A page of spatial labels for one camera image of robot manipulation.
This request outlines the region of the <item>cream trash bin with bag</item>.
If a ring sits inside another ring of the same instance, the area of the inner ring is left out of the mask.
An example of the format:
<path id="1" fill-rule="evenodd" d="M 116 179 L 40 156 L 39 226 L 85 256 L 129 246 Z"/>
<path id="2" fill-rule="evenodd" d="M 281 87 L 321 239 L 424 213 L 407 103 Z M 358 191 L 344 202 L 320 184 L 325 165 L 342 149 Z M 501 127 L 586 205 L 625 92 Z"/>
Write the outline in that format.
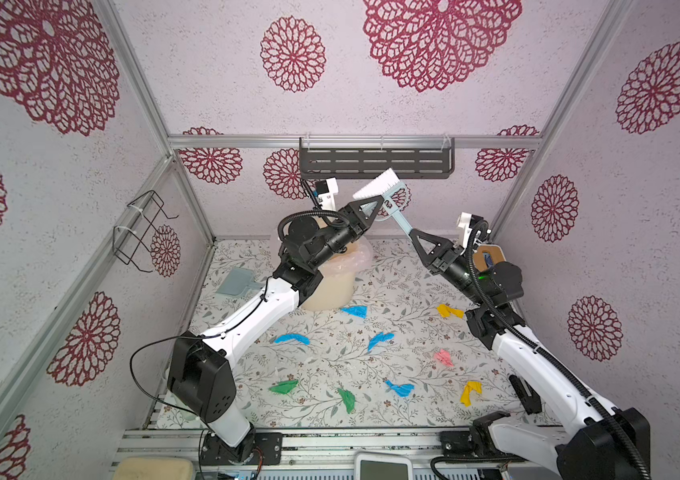
<path id="1" fill-rule="evenodd" d="M 356 279 L 373 266 L 374 250 L 366 238 L 351 243 L 347 251 L 335 254 L 320 267 L 323 275 L 318 288 L 302 305 L 306 311 L 324 311 L 345 307 L 355 292 Z"/>

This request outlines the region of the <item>pale blue plastic dustpan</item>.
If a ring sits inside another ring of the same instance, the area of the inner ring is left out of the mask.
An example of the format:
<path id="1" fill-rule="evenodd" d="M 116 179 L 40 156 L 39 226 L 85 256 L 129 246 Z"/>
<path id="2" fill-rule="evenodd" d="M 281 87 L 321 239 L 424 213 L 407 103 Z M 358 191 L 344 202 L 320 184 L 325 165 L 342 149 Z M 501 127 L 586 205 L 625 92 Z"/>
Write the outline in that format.
<path id="1" fill-rule="evenodd" d="M 259 291 L 263 285 L 257 282 L 255 272 L 245 268 L 233 268 L 218 286 L 216 293 L 241 298 L 250 291 Z"/>

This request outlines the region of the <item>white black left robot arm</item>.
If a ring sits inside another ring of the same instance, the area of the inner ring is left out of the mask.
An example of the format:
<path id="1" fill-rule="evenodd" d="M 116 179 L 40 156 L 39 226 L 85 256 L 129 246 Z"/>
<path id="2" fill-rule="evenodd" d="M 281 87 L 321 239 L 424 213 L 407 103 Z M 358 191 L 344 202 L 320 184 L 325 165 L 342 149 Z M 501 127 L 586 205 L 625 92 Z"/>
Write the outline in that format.
<path id="1" fill-rule="evenodd" d="M 235 404 L 234 366 L 273 324 L 315 293 L 324 278 L 321 266 L 361 239 L 385 203 L 377 195 L 338 211 L 284 217 L 277 227 L 280 263 L 262 289 L 217 326 L 170 337 L 167 388 L 177 400 L 173 406 L 202 422 L 225 460 L 243 464 L 256 449 L 255 428 Z"/>

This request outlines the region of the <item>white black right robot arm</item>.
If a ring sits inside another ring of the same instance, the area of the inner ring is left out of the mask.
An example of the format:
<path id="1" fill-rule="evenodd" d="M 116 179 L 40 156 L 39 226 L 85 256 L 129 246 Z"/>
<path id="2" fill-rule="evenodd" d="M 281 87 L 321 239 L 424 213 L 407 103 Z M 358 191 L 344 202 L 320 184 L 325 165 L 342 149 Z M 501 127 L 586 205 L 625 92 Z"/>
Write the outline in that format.
<path id="1" fill-rule="evenodd" d="M 497 261 L 477 269 L 474 255 L 489 236 L 487 221 L 471 220 L 460 244 L 418 229 L 408 236 L 427 270 L 475 304 L 466 314 L 472 335 L 510 364 L 560 424 L 544 427 L 489 414 L 472 426 L 480 455 L 514 455 L 563 479 L 650 478 L 648 420 L 598 394 L 542 345 L 511 305 L 524 293 L 518 266 Z"/>

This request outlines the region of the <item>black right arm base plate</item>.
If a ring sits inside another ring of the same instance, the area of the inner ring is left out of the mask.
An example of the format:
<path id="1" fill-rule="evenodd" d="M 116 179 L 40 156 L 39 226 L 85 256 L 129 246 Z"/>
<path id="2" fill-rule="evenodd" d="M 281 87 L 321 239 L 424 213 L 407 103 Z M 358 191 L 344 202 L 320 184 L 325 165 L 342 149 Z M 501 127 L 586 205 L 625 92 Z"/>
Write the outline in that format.
<path id="1" fill-rule="evenodd" d="M 442 431 L 439 434 L 443 455 L 451 459 L 479 459 L 492 457 L 496 448 L 486 428 Z"/>

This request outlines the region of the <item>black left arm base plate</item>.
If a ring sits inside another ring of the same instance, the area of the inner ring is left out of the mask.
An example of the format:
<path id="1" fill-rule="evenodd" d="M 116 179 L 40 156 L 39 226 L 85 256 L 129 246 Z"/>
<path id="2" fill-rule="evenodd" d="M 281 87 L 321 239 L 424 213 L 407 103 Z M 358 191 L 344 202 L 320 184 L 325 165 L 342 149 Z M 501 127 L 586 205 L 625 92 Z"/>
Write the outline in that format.
<path id="1" fill-rule="evenodd" d="M 283 453 L 284 435 L 280 432 L 251 431 L 237 447 L 228 445 L 213 434 L 204 438 L 199 464 L 206 466 L 274 466 L 279 465 Z"/>

